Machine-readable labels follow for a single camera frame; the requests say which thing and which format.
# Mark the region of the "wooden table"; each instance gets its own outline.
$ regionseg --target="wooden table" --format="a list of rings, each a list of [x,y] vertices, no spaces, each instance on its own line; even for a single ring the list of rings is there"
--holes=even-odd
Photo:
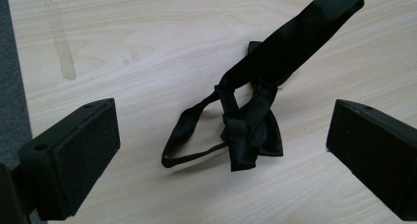
[[[368,104],[417,127],[417,0],[365,7],[282,86],[284,157],[230,172],[226,150],[165,169],[186,108],[312,0],[10,0],[34,136],[114,97],[122,147],[65,223],[399,223],[331,153],[333,105]],[[236,93],[243,103],[248,87]],[[208,108],[185,153],[220,141]]]

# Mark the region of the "screw hole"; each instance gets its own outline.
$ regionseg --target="screw hole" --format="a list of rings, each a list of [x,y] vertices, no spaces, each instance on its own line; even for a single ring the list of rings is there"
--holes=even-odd
[[[35,145],[35,146],[34,146],[34,150],[36,150],[36,151],[41,151],[41,150],[46,149],[47,147],[48,147],[48,145],[46,145],[46,144],[44,144],[44,143],[42,143],[42,144],[37,144],[37,145]]]

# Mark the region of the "wooden surface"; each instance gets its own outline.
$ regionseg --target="wooden surface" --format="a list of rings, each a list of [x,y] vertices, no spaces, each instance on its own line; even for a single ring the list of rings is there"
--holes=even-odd
[[[417,127],[417,0],[365,7],[278,92],[284,157],[230,172],[223,150],[165,169],[186,108],[211,93],[250,40],[312,0],[10,0],[34,136],[81,105],[116,99],[122,147],[65,223],[398,223],[332,154],[336,99]],[[243,103],[251,92],[236,93]],[[209,107],[184,153],[220,141]]]

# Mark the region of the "gray carpet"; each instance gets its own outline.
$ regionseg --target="gray carpet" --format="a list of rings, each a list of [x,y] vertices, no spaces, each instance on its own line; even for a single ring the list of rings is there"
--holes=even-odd
[[[28,108],[8,0],[0,0],[0,162],[19,164],[18,149],[31,140]],[[37,215],[32,223],[41,222]]]

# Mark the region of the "black cloth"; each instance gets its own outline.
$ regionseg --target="black cloth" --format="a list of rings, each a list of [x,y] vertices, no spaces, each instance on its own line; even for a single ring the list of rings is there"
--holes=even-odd
[[[258,155],[282,156],[279,128],[270,111],[277,88],[363,6],[364,0],[315,0],[264,42],[251,42],[249,54],[224,74],[214,92],[181,114],[162,152],[162,165],[173,167],[226,146],[232,171],[254,168]],[[247,83],[252,83],[254,93],[239,108],[233,92]],[[204,152],[170,158],[169,153],[194,132],[205,107],[218,99],[224,111],[224,142]]]

